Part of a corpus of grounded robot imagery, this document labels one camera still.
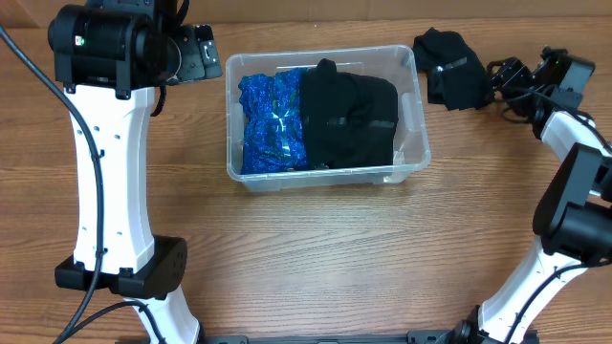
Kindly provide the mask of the small black cloth top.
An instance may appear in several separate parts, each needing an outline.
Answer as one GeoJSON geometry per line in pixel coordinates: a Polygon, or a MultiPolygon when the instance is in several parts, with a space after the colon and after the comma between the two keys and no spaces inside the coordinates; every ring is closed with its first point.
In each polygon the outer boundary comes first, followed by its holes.
{"type": "Polygon", "coordinates": [[[427,77],[427,100],[449,111],[481,109],[492,103],[488,74],[458,32],[430,28],[414,39],[417,70],[427,77]]]}

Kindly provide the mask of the blue green sparkly cloth bundle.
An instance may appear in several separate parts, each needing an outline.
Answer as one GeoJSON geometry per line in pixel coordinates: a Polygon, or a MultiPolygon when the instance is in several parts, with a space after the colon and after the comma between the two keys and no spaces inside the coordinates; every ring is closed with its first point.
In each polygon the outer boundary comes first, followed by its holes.
{"type": "Polygon", "coordinates": [[[300,115],[302,70],[241,79],[244,130],[243,175],[307,170],[300,115]]]}

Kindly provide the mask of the large black cloth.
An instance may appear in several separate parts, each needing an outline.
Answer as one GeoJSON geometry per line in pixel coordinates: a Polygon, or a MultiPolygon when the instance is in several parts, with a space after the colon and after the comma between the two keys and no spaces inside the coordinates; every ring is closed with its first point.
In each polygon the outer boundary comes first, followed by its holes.
{"type": "Polygon", "coordinates": [[[348,113],[352,167],[390,165],[399,121],[398,92],[386,79],[346,74],[356,99],[348,113]]]}

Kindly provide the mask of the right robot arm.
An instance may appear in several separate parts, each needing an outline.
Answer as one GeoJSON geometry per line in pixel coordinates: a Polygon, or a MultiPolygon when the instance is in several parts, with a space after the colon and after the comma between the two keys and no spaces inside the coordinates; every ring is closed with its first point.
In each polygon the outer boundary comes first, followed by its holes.
{"type": "Polygon", "coordinates": [[[560,162],[535,210],[535,239],[496,294],[442,343],[534,343],[530,326],[552,299],[611,263],[611,145],[579,108],[596,66],[564,49],[546,47],[541,58],[534,70],[515,57],[487,66],[493,91],[560,162]]]}

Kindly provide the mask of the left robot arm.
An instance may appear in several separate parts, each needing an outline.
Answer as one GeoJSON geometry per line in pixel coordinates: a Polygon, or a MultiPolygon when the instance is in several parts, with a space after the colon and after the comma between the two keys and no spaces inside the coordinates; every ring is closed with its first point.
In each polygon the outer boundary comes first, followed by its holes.
{"type": "Polygon", "coordinates": [[[146,196],[147,131],[167,88],[222,73],[211,28],[188,25],[188,7],[90,1],[63,7],[48,29],[71,104],[79,201],[76,247],[55,282],[119,295],[153,343],[205,339],[181,287],[186,241],[151,231],[146,196]]]}

